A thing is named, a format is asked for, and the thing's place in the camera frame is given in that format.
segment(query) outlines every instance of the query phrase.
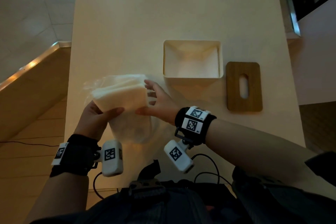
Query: white marker tag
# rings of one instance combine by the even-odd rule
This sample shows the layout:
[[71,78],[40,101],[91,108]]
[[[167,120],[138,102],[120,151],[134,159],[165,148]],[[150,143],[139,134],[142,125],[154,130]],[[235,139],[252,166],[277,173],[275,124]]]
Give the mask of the white marker tag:
[[196,121],[188,118],[184,118],[182,123],[182,128],[187,129],[191,132],[195,132],[197,134],[201,133],[203,123],[201,121]]
[[209,111],[199,108],[197,106],[190,107],[189,110],[186,112],[186,115],[194,117],[198,120],[205,120],[208,114],[210,114]]
[[66,143],[61,143],[61,144],[59,145],[59,148],[58,148],[58,150],[57,150],[56,156],[55,156],[54,160],[53,160],[52,163],[51,163],[52,166],[58,166],[58,165],[61,164],[61,160],[62,160],[62,158],[63,158],[65,149],[66,149],[66,147],[67,147],[68,144],[69,144],[69,143],[66,142]]

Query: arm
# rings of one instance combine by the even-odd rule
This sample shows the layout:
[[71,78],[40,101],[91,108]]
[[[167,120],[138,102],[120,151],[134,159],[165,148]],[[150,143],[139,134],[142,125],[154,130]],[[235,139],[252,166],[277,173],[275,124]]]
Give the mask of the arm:
[[[137,110],[137,114],[151,115],[174,125],[180,108],[155,82],[145,80],[147,89],[154,90],[153,107]],[[205,144],[222,158],[246,171],[272,176],[283,183],[309,192],[336,199],[336,188],[315,175],[305,161],[314,157],[312,151],[252,128],[224,120],[213,120],[208,129]]]
[[[119,107],[102,113],[91,101],[85,107],[74,134],[99,141],[107,122],[123,111],[124,109]],[[85,211],[88,189],[87,176],[61,173],[49,178],[24,224],[41,218]]]

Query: person's left hand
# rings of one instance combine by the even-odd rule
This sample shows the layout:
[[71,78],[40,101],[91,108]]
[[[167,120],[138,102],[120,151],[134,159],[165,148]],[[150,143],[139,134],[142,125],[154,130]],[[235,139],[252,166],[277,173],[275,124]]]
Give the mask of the person's left hand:
[[119,116],[124,111],[123,107],[118,107],[107,112],[102,112],[96,104],[91,101],[83,110],[74,134],[100,140],[107,122]]

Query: person's left forearm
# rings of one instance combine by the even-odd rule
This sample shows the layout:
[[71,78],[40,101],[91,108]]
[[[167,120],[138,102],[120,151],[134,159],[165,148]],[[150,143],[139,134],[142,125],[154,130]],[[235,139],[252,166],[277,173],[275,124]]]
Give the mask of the person's left forearm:
[[49,178],[24,224],[46,217],[84,211],[88,189],[87,176],[62,173]]

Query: white table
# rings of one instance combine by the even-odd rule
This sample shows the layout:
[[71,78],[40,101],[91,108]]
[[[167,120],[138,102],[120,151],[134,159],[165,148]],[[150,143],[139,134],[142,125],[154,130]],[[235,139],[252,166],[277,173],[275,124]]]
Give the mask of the white table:
[[[87,82],[107,75],[146,74],[183,106],[197,105],[218,118],[265,131],[304,146],[287,42],[279,0],[76,0],[69,74],[65,137],[73,133],[88,102]],[[208,87],[168,88],[162,74],[165,40],[218,40],[223,65],[229,61],[258,62],[261,68],[263,111],[253,115],[232,114],[225,104],[225,77]],[[160,180],[193,180],[212,163],[195,159],[187,175],[179,173],[163,152],[174,138],[174,127],[158,122],[145,145],[124,145],[124,173],[99,177],[97,188],[121,188],[137,178],[140,170],[158,159]],[[106,129],[100,145],[111,139]],[[233,166],[206,146],[188,152],[210,155],[221,175],[231,180]],[[90,187],[101,167],[89,173]],[[199,181],[215,182],[203,175]]]

